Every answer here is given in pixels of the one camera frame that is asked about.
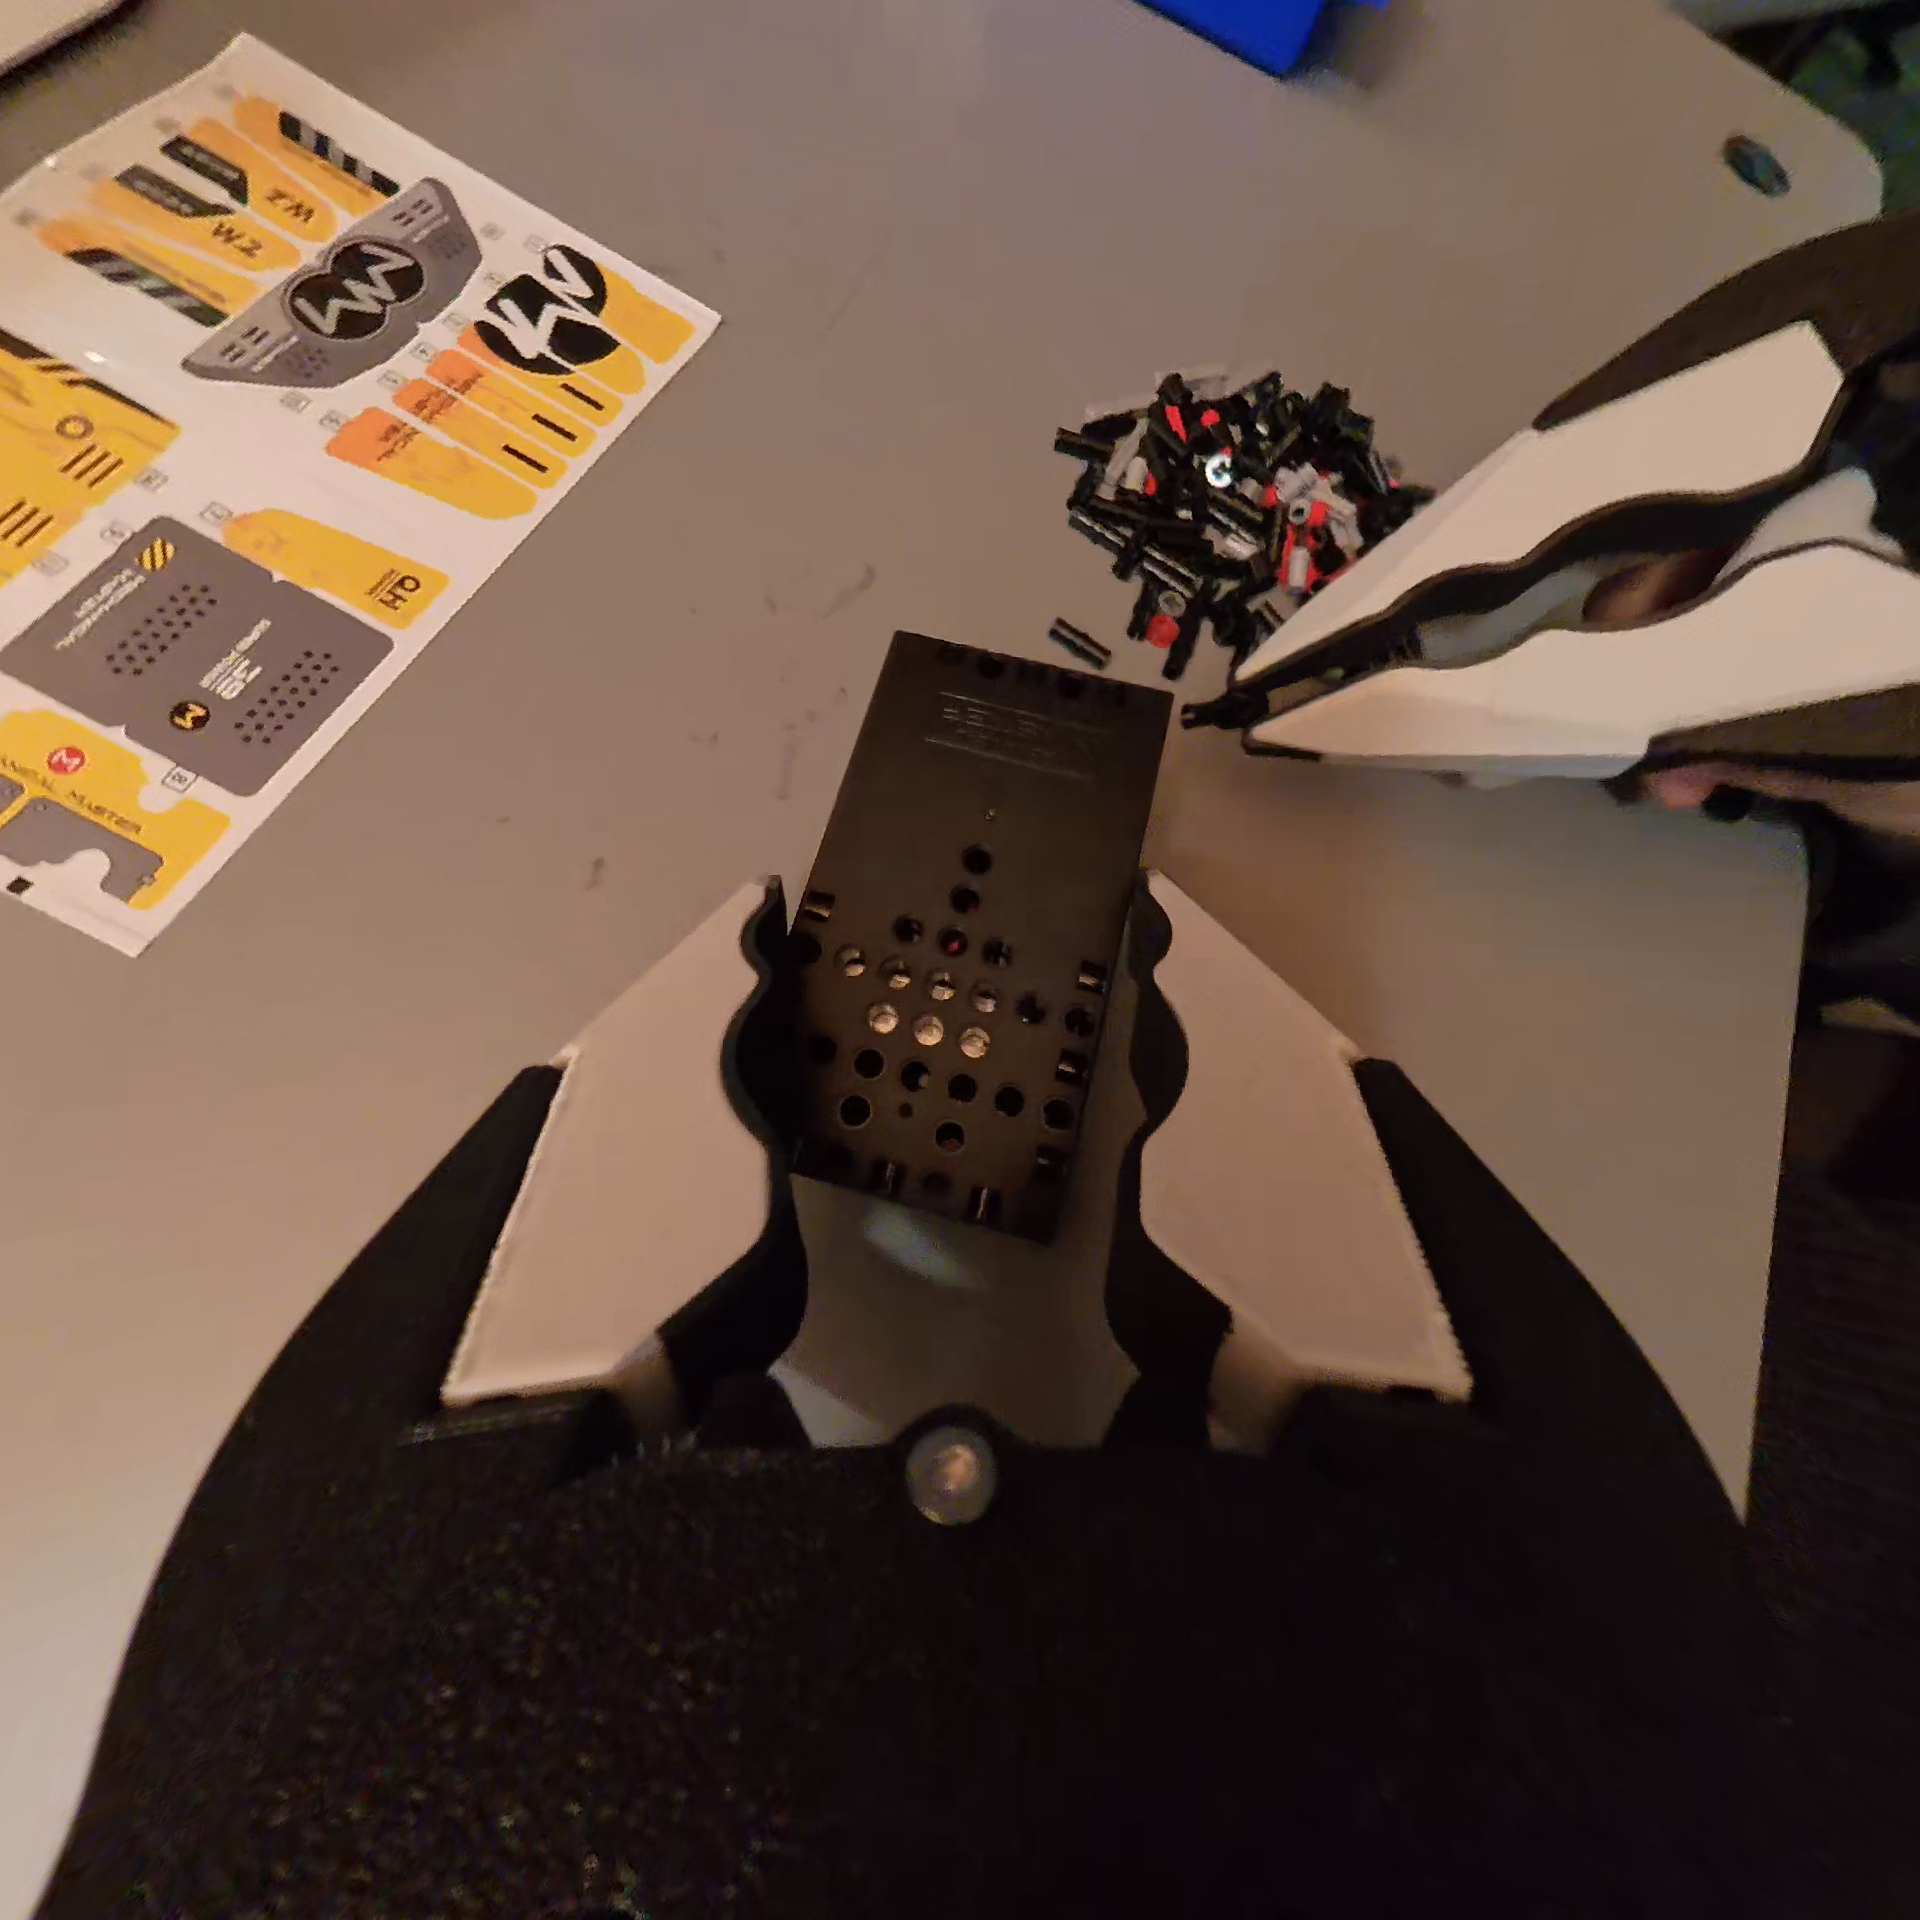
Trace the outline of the pile of small plastic pins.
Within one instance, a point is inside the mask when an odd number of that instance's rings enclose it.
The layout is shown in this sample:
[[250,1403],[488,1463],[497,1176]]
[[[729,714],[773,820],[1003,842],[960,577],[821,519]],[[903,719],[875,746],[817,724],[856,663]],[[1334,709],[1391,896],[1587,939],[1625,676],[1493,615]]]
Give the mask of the pile of small plastic pins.
[[1348,385],[1165,371],[1104,415],[1067,422],[1070,529],[1134,588],[1125,637],[1179,681],[1211,637],[1235,664],[1360,558],[1424,512]]

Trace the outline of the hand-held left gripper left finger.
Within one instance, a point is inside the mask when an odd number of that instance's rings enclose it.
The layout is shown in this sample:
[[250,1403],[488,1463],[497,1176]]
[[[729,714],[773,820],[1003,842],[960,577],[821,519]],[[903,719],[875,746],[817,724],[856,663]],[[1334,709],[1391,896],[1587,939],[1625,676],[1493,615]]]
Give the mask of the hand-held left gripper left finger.
[[553,1060],[442,1406],[596,1390],[634,1432],[687,1432],[792,1343],[805,1245],[744,1072],[783,932],[782,879],[738,883]]

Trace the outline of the yellow grey sticker sheet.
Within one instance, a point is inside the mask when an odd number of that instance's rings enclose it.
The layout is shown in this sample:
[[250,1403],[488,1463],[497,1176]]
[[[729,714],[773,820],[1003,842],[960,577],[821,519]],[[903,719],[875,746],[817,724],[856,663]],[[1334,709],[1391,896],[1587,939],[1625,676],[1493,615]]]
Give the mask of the yellow grey sticker sheet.
[[3,900],[148,950],[719,324],[258,34],[3,189]]

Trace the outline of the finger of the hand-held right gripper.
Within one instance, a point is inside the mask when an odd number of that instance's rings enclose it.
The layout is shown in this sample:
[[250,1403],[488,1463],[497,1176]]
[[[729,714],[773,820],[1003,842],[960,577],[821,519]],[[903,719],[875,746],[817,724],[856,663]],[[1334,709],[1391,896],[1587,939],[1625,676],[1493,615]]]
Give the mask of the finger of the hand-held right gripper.
[[1912,681],[1918,569],[1820,540],[1651,623],[1537,629],[1470,664],[1385,664],[1252,722],[1240,741],[1418,772],[1611,778],[1664,737]]
[[1296,609],[1230,686],[1284,681],[1423,588],[1460,577],[1503,601],[1522,572],[1568,563],[1579,537],[1625,527],[1644,504],[1667,515],[1671,501],[1756,493],[1815,453],[1845,385],[1846,371],[1802,321],[1579,417],[1529,426]]

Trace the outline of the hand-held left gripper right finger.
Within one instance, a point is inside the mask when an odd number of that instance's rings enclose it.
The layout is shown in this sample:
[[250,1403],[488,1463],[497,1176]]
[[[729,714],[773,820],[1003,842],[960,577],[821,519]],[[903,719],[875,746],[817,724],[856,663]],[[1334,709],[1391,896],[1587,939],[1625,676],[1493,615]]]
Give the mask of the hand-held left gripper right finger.
[[1125,937],[1143,1105],[1114,1213],[1114,1341],[1214,1442],[1274,1442],[1319,1388],[1466,1403],[1363,1052],[1183,883]]

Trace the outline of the person's right hand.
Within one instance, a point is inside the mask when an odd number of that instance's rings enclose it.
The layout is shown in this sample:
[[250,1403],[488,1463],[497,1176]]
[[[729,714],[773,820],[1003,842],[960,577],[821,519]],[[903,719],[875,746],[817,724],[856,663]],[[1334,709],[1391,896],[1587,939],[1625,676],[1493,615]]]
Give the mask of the person's right hand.
[[1860,830],[1866,837],[1918,845],[1918,779],[1840,779],[1745,761],[1683,761],[1640,772],[1639,793],[1683,813],[1724,808],[1713,793],[1737,793],[1741,808],[1797,804]]

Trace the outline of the blue plastic bin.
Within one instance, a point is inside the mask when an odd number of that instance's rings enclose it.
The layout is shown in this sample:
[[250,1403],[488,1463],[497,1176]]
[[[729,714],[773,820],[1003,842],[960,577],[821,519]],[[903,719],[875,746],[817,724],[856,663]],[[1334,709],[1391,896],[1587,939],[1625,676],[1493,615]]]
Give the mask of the blue plastic bin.
[[1334,4],[1140,4],[1266,76],[1292,76]]

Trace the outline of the black perforated plastic block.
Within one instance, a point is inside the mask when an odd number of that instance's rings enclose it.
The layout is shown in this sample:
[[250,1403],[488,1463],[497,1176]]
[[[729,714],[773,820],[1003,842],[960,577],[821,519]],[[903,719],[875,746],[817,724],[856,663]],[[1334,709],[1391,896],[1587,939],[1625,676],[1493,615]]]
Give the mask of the black perforated plastic block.
[[1170,696],[895,635],[783,957],[799,1175],[1054,1245]]

